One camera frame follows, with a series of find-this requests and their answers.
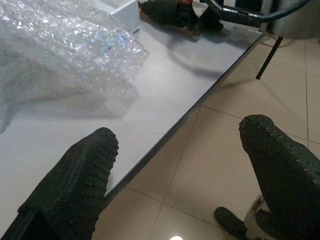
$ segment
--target bubble wrap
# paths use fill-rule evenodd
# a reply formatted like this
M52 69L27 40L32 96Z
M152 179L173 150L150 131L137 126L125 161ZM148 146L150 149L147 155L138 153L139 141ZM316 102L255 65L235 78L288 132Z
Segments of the bubble wrap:
M81 0L0 0L0 33L0 132L14 102L123 94L148 55L117 19Z

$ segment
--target white table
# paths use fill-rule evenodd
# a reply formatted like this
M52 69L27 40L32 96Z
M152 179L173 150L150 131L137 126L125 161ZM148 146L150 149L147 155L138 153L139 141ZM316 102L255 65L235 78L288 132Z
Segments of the white table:
M139 39L150 56L132 83L137 98L121 117L86 115L92 104L89 94L21 107L0 135L0 236L65 151L100 127L110 128L119 141L107 186L111 199L261 36L253 28L224 26L223 32L192 42L142 23ZM57 114L61 108L68 114ZM74 109L84 114L73 116Z

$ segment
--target black table leg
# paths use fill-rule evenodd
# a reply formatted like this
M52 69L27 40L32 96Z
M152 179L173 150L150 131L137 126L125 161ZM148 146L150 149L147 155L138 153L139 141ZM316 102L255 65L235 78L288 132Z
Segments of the black table leg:
M271 52L269 53L269 55L268 55L268 57L266 58L263 66L261 67L258 75L256 76L256 79L260 79L260 78L261 78L262 74L263 74L264 71L266 70L268 64L270 63L272 57L275 55L275 53L276 53L276 51L277 51L278 47L280 46L280 44L281 44L281 42L282 42L283 39L284 39L284 38L283 38L282 36L279 36L279 37L278 37L278 39L276 40L274 46L272 47Z

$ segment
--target white box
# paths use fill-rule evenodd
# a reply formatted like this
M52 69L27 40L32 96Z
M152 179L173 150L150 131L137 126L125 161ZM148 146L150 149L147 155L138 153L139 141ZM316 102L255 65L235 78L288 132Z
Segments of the white box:
M126 24L131 31L136 32L140 28L140 16L137 0L85 0L115 16Z

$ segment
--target tiled floor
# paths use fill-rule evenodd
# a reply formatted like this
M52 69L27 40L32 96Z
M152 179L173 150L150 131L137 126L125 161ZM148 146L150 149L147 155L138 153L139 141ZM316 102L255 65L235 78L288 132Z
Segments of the tiled floor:
M320 44L258 45L103 211L94 240L235 240L213 220L218 206L244 219L259 186L238 125L265 114L320 157Z

